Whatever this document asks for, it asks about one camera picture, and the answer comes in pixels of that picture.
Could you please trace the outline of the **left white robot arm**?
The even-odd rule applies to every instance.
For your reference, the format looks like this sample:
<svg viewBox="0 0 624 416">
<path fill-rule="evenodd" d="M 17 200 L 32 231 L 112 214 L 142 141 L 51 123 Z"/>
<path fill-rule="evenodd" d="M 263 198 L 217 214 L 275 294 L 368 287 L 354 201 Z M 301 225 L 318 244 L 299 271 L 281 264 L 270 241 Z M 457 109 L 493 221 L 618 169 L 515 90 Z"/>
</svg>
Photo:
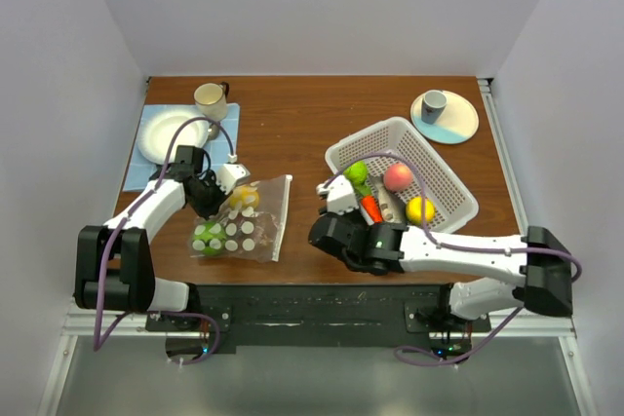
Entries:
<svg viewBox="0 0 624 416">
<path fill-rule="evenodd" d="M 143 192 L 119 215 L 86 226 L 77 241 L 74 300 L 81 309 L 168 312 L 180 330 L 195 328 L 202 307 L 190 284 L 155 276 L 150 244 L 185 206 L 208 218 L 218 213 L 233 189 L 248 176 L 237 163 L 203 170 L 203 151 L 180 146 L 163 175 L 155 173 Z"/>
</svg>

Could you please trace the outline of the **white plastic basket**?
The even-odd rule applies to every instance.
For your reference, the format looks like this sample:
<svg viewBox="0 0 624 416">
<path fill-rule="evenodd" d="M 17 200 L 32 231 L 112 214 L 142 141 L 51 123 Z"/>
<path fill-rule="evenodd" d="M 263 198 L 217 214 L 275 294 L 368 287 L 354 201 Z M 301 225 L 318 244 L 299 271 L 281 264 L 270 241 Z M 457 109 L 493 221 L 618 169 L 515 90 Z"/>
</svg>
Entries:
<svg viewBox="0 0 624 416">
<path fill-rule="evenodd" d="M 459 176 L 408 120 L 392 117 L 355 132 L 329 147 L 325 160 L 332 171 L 354 166 L 381 210 L 396 211 L 426 198 L 427 225 L 435 232 L 458 231 L 479 211 L 479 204 Z"/>
</svg>

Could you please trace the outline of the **red fake apple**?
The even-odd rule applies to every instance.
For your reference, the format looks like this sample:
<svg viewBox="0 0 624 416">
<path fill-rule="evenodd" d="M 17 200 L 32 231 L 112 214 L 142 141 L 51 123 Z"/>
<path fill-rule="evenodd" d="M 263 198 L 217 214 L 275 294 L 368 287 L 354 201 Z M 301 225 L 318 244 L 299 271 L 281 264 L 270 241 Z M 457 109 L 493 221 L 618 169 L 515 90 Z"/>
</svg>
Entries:
<svg viewBox="0 0 624 416">
<path fill-rule="evenodd" d="M 396 163 L 387 168 L 382 177 L 384 187 L 391 192 L 401 192 L 413 183 L 410 168 L 403 163 Z"/>
</svg>

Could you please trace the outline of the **yellow fake lemon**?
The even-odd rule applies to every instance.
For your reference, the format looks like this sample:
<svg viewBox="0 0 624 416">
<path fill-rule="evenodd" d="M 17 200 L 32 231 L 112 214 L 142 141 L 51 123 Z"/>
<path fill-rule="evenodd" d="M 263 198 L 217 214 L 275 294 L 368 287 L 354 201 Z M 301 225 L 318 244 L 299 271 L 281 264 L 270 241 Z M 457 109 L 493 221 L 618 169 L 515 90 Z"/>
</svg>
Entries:
<svg viewBox="0 0 624 416">
<path fill-rule="evenodd" d="M 228 205 L 233 210 L 256 209 L 259 200 L 259 192 L 256 186 L 243 185 L 234 189 L 228 199 Z"/>
</svg>

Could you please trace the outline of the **red fake chili pepper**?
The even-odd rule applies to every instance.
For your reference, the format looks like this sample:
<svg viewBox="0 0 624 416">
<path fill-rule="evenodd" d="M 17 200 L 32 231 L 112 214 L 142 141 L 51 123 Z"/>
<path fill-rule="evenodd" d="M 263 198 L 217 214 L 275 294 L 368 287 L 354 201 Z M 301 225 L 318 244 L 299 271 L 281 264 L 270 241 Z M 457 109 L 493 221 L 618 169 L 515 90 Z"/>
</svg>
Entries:
<svg viewBox="0 0 624 416">
<path fill-rule="evenodd" d="M 361 206 L 373 223 L 381 223 L 384 221 L 378 203 L 372 195 L 362 197 Z"/>
</svg>

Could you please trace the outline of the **polka dot zip bag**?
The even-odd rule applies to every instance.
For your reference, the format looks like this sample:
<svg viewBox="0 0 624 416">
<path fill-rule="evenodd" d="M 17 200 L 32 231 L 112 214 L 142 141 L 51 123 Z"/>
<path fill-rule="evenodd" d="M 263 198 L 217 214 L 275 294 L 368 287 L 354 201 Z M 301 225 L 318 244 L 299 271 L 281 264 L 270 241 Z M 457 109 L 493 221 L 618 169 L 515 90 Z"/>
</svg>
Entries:
<svg viewBox="0 0 624 416">
<path fill-rule="evenodd" d="M 292 182 L 293 177 L 284 174 L 245 184 L 258 189 L 260 200 L 256 209 L 233 210 L 228 205 L 228 198 L 218 214 L 208 219 L 196 219 L 187 243 L 190 255 L 198 258 L 231 257 L 258 263 L 277 262 L 288 221 Z M 216 256 L 198 254 L 191 248 L 195 227 L 207 221 L 220 223 L 225 231 L 225 249 Z"/>
</svg>

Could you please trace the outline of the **grey fake fish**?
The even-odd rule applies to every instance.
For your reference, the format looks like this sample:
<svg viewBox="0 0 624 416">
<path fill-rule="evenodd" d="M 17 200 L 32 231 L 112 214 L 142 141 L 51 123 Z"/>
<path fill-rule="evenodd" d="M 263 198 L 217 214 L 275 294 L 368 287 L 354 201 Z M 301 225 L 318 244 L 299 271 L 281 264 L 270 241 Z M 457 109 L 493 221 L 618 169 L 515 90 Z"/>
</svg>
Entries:
<svg viewBox="0 0 624 416">
<path fill-rule="evenodd" d="M 381 176 L 372 176 L 370 184 L 376 192 L 376 199 L 385 222 L 406 224 L 406 204 L 393 192 L 389 191 Z"/>
</svg>

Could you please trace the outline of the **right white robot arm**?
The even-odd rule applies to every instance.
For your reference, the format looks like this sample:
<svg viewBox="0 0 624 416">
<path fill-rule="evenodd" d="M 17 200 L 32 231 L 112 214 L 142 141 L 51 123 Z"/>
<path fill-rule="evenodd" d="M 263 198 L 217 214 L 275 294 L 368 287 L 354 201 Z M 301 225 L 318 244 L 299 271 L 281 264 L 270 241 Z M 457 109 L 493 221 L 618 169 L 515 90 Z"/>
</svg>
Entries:
<svg viewBox="0 0 624 416">
<path fill-rule="evenodd" d="M 551 318 L 573 314 L 572 284 L 581 268 L 546 228 L 523 235 L 478 237 L 431 233 L 416 226 L 368 225 L 329 212 L 312 225 L 308 242 L 354 272 L 447 272 L 473 276 L 448 286 L 430 321 L 455 331 L 467 321 L 510 308 Z"/>
</svg>

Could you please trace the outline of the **yellow fake fruit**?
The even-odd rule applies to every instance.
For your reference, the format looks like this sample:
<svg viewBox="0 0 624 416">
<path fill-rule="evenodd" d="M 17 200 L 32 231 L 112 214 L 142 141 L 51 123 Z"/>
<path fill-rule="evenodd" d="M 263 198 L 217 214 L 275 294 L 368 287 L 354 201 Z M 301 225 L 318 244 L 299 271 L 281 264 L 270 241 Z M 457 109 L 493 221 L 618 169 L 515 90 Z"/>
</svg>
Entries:
<svg viewBox="0 0 624 416">
<path fill-rule="evenodd" d="M 429 224 L 434 219 L 436 209 L 429 199 L 414 197 L 407 202 L 405 214 L 409 223 L 421 226 L 423 222 Z"/>
</svg>

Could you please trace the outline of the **green fake fruit ball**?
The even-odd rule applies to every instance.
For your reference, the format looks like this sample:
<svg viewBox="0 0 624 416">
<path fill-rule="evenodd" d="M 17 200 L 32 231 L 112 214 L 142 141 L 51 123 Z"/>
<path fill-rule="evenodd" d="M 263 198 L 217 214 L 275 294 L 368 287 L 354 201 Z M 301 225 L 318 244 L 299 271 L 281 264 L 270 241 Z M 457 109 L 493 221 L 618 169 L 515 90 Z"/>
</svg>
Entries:
<svg viewBox="0 0 624 416">
<path fill-rule="evenodd" d="M 358 161 L 350 165 L 344 172 L 344 177 L 354 186 L 361 187 L 366 185 L 368 178 L 368 168 L 364 161 Z"/>
</svg>

